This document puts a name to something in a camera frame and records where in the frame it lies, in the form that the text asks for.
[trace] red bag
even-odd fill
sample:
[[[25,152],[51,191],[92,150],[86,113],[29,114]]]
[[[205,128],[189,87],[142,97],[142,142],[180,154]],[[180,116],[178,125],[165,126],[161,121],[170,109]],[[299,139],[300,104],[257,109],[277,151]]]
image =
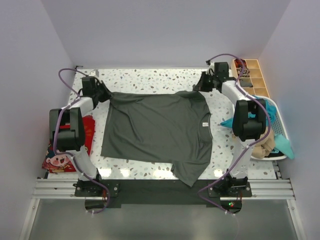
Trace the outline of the red bag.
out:
[[[86,152],[90,156],[92,141],[95,134],[95,123],[96,121],[92,116],[84,116],[82,118],[84,133],[85,133],[85,142],[84,146]],[[75,172],[76,169],[72,165],[71,160],[68,154],[55,155],[53,145],[49,143],[48,149],[46,151],[46,156],[42,164],[43,169],[49,170],[50,173],[70,173]]]

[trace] gray floor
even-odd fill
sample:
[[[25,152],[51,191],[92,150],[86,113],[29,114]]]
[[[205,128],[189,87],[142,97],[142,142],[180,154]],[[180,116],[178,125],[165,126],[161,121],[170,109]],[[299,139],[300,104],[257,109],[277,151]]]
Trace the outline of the gray floor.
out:
[[[123,205],[92,217],[84,200],[41,200],[30,240],[297,239],[285,200],[247,200],[236,218],[198,205]]]

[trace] gray t-shirt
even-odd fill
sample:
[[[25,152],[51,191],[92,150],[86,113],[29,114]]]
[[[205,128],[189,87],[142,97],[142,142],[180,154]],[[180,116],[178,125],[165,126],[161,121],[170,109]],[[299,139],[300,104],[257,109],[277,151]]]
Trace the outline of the gray t-shirt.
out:
[[[210,115],[205,97],[197,91],[114,92],[101,155],[172,163],[173,174],[192,187],[210,163]]]

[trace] laundry basket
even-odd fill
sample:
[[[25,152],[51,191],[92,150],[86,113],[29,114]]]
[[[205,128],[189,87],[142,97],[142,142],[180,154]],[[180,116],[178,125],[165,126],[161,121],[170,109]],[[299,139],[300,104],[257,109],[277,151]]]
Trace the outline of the laundry basket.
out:
[[[268,102],[271,105],[275,106],[275,108],[276,108],[275,121],[274,121],[274,123],[272,123],[272,129],[274,131],[274,134],[282,134],[286,139],[289,139],[287,131],[286,131],[286,128],[285,128],[285,125],[284,125],[284,121],[282,120],[282,117],[280,115],[280,112],[279,112],[277,104],[272,99],[270,99],[269,97],[266,97],[266,96],[257,96],[257,97],[261,98],[261,99],[268,100]],[[233,110],[233,112],[235,112],[235,106],[234,105],[232,105],[232,110]],[[283,156],[271,156],[271,157],[264,157],[264,158],[256,158],[254,156],[251,156],[251,158],[255,159],[255,160],[261,160],[261,161],[276,161],[276,160],[283,160],[283,159],[287,158],[287,156],[286,155],[283,155]]]

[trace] table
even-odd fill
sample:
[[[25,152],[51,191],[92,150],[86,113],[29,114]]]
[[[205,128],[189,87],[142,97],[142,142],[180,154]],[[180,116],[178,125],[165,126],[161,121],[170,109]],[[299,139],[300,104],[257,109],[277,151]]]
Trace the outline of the table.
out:
[[[81,69],[89,73],[93,69]],[[135,94],[173,94],[178,91],[192,91],[192,86],[200,79],[202,69],[99,69],[99,78],[112,92]],[[77,73],[73,88],[82,88],[82,74]],[[233,158],[236,139],[232,130],[220,125],[233,116],[232,103],[217,90],[202,92],[211,112],[210,128],[213,137],[211,161],[199,179],[217,179],[225,173]],[[69,103],[75,99],[72,92]],[[95,119],[90,159],[99,169],[103,179],[177,179],[171,173],[171,163],[151,163],[130,159],[101,156],[102,141],[109,101],[99,103],[91,113]],[[48,179],[77,179],[76,173],[50,173]],[[251,160],[248,169],[249,179],[276,179],[271,161]]]

